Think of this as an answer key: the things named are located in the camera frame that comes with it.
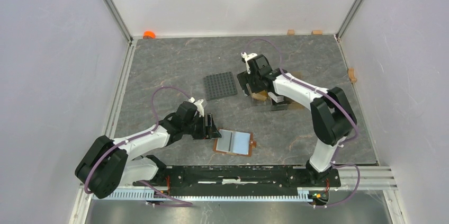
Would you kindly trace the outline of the brown leather card holder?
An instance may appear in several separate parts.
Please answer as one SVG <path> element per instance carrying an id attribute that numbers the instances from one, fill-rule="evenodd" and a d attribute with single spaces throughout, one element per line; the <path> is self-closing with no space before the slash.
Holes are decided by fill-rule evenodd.
<path id="1" fill-rule="evenodd" d="M 250 132 L 240 132 L 233 130 L 229 131 L 232 132 L 231 150 L 229 152 L 216 150 L 218 139 L 216 138 L 213 146 L 213 151 L 216 153 L 227 155 L 251 157 L 253 149 L 257 147 L 257 142 L 253 138 L 253 134 Z"/>

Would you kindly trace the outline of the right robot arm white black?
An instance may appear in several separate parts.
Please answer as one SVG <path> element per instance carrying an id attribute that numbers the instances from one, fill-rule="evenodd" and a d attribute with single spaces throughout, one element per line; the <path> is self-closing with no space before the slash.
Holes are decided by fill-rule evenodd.
<path id="1" fill-rule="evenodd" d="M 327 89 L 302 81 L 283 69 L 273 69 L 264 55 L 241 53 L 246 70 L 237 75 L 246 95 L 266 92 L 274 103 L 287 98 L 307 108 L 318 138 L 314 152 L 306 163 L 306 180 L 313 186 L 327 179 L 338 145 L 357 132 L 357 120 L 345 92 Z"/>

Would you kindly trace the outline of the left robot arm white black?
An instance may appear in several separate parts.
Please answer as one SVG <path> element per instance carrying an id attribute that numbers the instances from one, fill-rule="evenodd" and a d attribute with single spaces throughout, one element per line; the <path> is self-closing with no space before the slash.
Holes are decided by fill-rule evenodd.
<path id="1" fill-rule="evenodd" d="M 221 138 L 213 115 L 204 112 L 203 100 L 184 101 L 175 112 L 133 135 L 96 138 L 75 168 L 75 176 L 84 184 L 85 193 L 99 199 L 106 198 L 119 186 L 140 180 L 161 185 L 166 180 L 166 171 L 144 154 L 169 146 L 184 135 L 194 140 Z"/>

